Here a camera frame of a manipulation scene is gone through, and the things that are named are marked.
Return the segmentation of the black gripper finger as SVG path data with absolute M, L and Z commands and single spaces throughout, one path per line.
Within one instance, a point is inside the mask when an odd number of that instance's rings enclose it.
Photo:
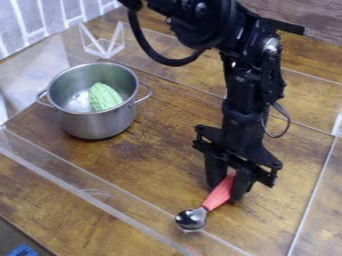
M 205 181 L 210 188 L 213 188 L 226 175 L 226 160 L 218 155 L 204 155 L 205 167 Z
M 233 177 L 230 189 L 230 201 L 237 202 L 241 200 L 242 195 L 251 190 L 255 183 L 255 174 L 248 168 L 237 168 Z

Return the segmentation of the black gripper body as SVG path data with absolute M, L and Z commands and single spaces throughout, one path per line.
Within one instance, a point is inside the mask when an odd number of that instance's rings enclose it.
M 222 112 L 221 127 L 196 125 L 196 139 L 192 147 L 205 154 L 218 155 L 226 160 L 226 169 L 248 168 L 255 174 L 255 182 L 267 187 L 275 185 L 280 160 L 263 145 L 268 112 Z

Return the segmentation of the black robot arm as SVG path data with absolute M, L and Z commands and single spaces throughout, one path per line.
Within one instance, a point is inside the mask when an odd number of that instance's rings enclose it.
M 230 200 L 238 201 L 259 182 L 271 187 L 281 162 L 263 146 L 268 134 L 268 111 L 283 97 L 285 82 L 280 73 L 280 37 L 268 20 L 236 0 L 117 0 L 126 7 L 128 21 L 145 54 L 160 64 L 178 67 L 213 48 L 218 51 L 226 96 L 221 104 L 218 128 L 194 127 L 193 148 L 202 152 L 209 186 L 233 168 Z M 193 50 L 180 59 L 161 56 L 141 32 L 137 12 L 144 8 L 165 16 L 178 42 Z

